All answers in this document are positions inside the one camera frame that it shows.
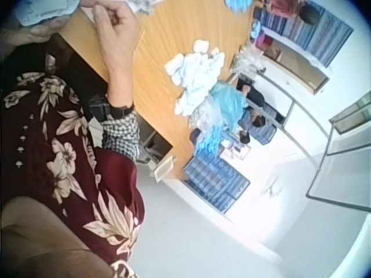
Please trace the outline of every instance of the white tissue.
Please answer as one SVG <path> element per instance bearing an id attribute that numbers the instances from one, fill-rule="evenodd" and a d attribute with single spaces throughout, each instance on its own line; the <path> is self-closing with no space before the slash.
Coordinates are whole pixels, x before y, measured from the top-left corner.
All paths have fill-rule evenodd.
<path id="1" fill-rule="evenodd" d="M 218 80 L 225 54 L 219 53 L 219 49 L 215 48 L 209 57 L 206 54 L 208 48 L 208 41 L 197 40 L 193 47 L 195 53 L 185 56 L 178 54 L 165 65 L 165 71 L 171 76 L 172 82 L 184 88 L 183 94 L 175 103 L 176 115 L 191 115 Z"/>
<path id="2" fill-rule="evenodd" d="M 170 61 L 168 61 L 165 65 L 165 71 L 168 75 L 175 74 L 176 70 L 180 68 L 180 66 L 183 64 L 184 56 L 183 54 L 177 54 L 174 58 L 172 58 Z"/>
<path id="3" fill-rule="evenodd" d="M 219 48 L 214 48 L 213 50 L 211 50 L 211 55 L 214 56 L 215 54 L 218 54 L 219 53 Z"/>
<path id="4" fill-rule="evenodd" d="M 198 39 L 193 44 L 193 51 L 195 53 L 207 53 L 209 50 L 209 42 Z"/>

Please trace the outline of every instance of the wooden table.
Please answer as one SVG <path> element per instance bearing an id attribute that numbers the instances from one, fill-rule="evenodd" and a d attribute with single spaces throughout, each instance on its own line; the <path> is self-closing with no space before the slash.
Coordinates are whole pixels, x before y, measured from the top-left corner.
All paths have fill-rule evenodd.
<path id="1" fill-rule="evenodd" d="M 182 178 L 193 146 L 188 119 L 173 113 L 181 88 L 173 85 L 163 66 L 176 54 L 191 52 L 196 39 L 205 39 L 211 48 L 218 47 L 225 53 L 219 76 L 225 80 L 233 55 L 249 37 L 252 14 L 253 6 L 247 13 L 234 14 L 223 0 L 164 0 L 155 14 L 139 15 L 144 34 L 134 62 L 134 103 L 137 112 L 173 146 L 168 155 L 177 160 L 169 177 Z M 83 11 L 78 9 L 60 34 L 108 80 L 95 29 Z"/>

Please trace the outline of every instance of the floral print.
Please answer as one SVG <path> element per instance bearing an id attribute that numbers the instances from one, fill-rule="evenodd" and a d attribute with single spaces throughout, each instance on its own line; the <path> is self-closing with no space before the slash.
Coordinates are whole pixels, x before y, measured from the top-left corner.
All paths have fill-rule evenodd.
<path id="1" fill-rule="evenodd" d="M 111 245 L 116 246 L 121 244 L 117 248 L 117 255 L 122 253 L 130 255 L 137 242 L 140 227 L 138 225 L 138 219 L 133 216 L 133 213 L 127 207 L 125 207 L 122 212 L 115 198 L 108 191 L 106 193 L 108 196 L 108 208 L 101 193 L 98 195 L 98 203 L 108 223 L 103 221 L 97 208 L 93 204 L 95 221 L 84 225 L 84 228 L 107 239 Z"/>
<path id="2" fill-rule="evenodd" d="M 79 104 L 79 98 L 78 98 L 77 94 L 75 93 L 75 91 L 72 90 L 72 88 L 70 88 L 70 95 L 68 96 L 68 99 L 73 104 Z"/>
<path id="3" fill-rule="evenodd" d="M 70 110 L 66 112 L 58 112 L 60 115 L 64 116 L 64 120 L 57 129 L 57 135 L 62 135 L 71 130 L 75 131 L 76 136 L 79 136 L 79 129 L 81 127 L 82 134 L 87 135 L 88 133 L 88 121 L 83 116 L 80 118 L 76 110 Z"/>
<path id="4" fill-rule="evenodd" d="M 120 259 L 117 262 L 114 262 L 111 267 L 115 271 L 115 274 L 112 278 L 139 278 L 138 275 L 129 267 L 129 265 Z"/>
<path id="5" fill-rule="evenodd" d="M 88 157 L 89 164 L 92 167 L 92 170 L 95 170 L 95 166 L 97 165 L 97 162 L 95 161 L 95 154 L 94 150 L 89 142 L 89 139 L 85 136 L 82 137 L 82 145 L 86 152 L 86 156 Z"/>
<path id="6" fill-rule="evenodd" d="M 43 115 L 48 113 L 49 103 L 52 107 L 55 107 L 58 98 L 63 96 L 63 90 L 66 84 L 59 78 L 45 78 L 40 83 L 40 86 L 42 94 L 39 98 L 38 105 L 42 104 L 40 111 L 40 120 L 42 120 Z"/>
<path id="7" fill-rule="evenodd" d="M 118 153 L 112 155 L 112 151 L 94 149 L 89 141 L 88 122 L 77 106 L 79 99 L 63 80 L 32 72 L 23 74 L 17 81 L 18 86 L 32 86 L 29 86 L 31 90 L 21 89 L 4 98 L 5 108 L 12 109 L 5 109 L 1 120 L 20 119 L 15 121 L 14 128 L 3 125 L 6 130 L 2 134 L 14 150 L 4 155 L 7 157 L 4 161 L 10 161 L 9 169 L 13 171 L 5 182 L 12 185 L 6 187 L 11 192 L 7 196 L 28 196 L 32 192 L 32 197 L 47 206 L 58 204 L 49 208 L 73 232 L 82 229 L 83 235 L 89 235 L 82 240 L 111 265 L 113 277 L 137 278 L 125 262 L 136 244 L 144 215 L 143 201 L 135 187 L 135 165 Z M 17 105 L 30 93 L 32 96 L 24 101 L 27 105 Z M 37 155 L 29 156 L 25 163 L 27 148 L 34 148 Z M 112 172 L 102 166 L 104 162 L 99 166 L 98 157 L 104 162 L 115 158 L 114 163 L 119 163 L 119 169 L 129 169 L 130 176 L 121 176 L 121 170 Z M 130 203 L 122 199 L 126 193 L 135 196 Z"/>
<path id="8" fill-rule="evenodd" d="M 10 108 L 16 104 L 18 104 L 19 99 L 24 97 L 26 94 L 29 94 L 31 91 L 29 90 L 22 90 L 22 91 L 15 91 L 11 92 L 4 98 L 5 107 Z"/>
<path id="9" fill-rule="evenodd" d="M 71 191 L 74 191 L 81 198 L 86 200 L 80 185 L 72 174 L 75 173 L 76 152 L 70 143 L 62 145 L 57 139 L 52 140 L 52 149 L 56 154 L 53 162 L 47 162 L 48 169 L 54 176 L 53 197 L 57 199 L 58 204 L 62 204 L 62 198 L 67 198 Z"/>
<path id="10" fill-rule="evenodd" d="M 44 75 L 45 74 L 42 72 L 28 72 L 26 74 L 22 74 L 22 76 L 17 77 L 17 86 L 24 86 L 28 83 L 35 83 Z"/>

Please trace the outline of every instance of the person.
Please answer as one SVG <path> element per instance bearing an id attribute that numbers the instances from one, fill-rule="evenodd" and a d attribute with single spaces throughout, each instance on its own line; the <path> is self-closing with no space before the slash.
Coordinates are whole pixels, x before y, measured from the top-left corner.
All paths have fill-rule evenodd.
<path id="1" fill-rule="evenodd" d="M 258 107 L 264 107 L 265 98 L 255 88 L 245 84 L 242 86 L 242 94 L 248 100 L 254 102 Z M 260 115 L 257 110 L 255 110 L 251 106 L 248 106 L 247 111 L 250 113 L 250 120 L 254 127 L 262 127 L 265 125 L 265 117 L 263 115 Z"/>
<path id="2" fill-rule="evenodd" d="M 319 12 L 304 0 L 263 0 L 268 13 L 287 19 L 297 15 L 309 25 L 317 25 L 321 19 Z"/>
<path id="3" fill-rule="evenodd" d="M 137 277 L 126 261 L 144 219 L 132 80 L 140 24 L 125 3 L 81 5 L 93 7 L 109 73 L 102 148 L 93 147 L 78 97 L 84 92 L 45 72 L 1 84 L 7 88 L 1 104 L 2 269 L 12 277 Z M 67 20 L 4 25 L 2 61 L 17 46 L 49 40 Z"/>
<path id="4" fill-rule="evenodd" d="M 250 134 L 247 130 L 241 130 L 239 132 L 239 141 L 244 145 L 250 143 Z"/>

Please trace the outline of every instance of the seated person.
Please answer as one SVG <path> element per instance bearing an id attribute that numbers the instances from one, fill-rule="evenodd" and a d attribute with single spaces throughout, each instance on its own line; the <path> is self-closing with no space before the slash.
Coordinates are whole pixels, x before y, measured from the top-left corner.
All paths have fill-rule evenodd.
<path id="1" fill-rule="evenodd" d="M 251 100 L 252 102 L 254 102 L 259 107 L 263 107 L 264 104 L 265 104 L 264 96 L 260 92 L 258 92 L 255 88 L 253 88 L 249 85 L 243 85 L 242 86 L 242 94 L 244 96 L 246 96 L 247 99 Z M 260 115 L 259 112 L 256 111 L 251 106 L 248 106 L 247 110 L 250 112 L 251 122 L 252 122 L 254 127 L 265 126 L 265 117 L 264 116 Z"/>
<path id="2" fill-rule="evenodd" d="M 319 12 L 305 0 L 263 0 L 265 10 L 275 16 L 291 19 L 297 15 L 309 25 L 318 25 L 321 19 Z"/>
<path id="3" fill-rule="evenodd" d="M 241 130 L 239 132 L 239 141 L 244 145 L 250 143 L 250 135 L 247 130 Z"/>

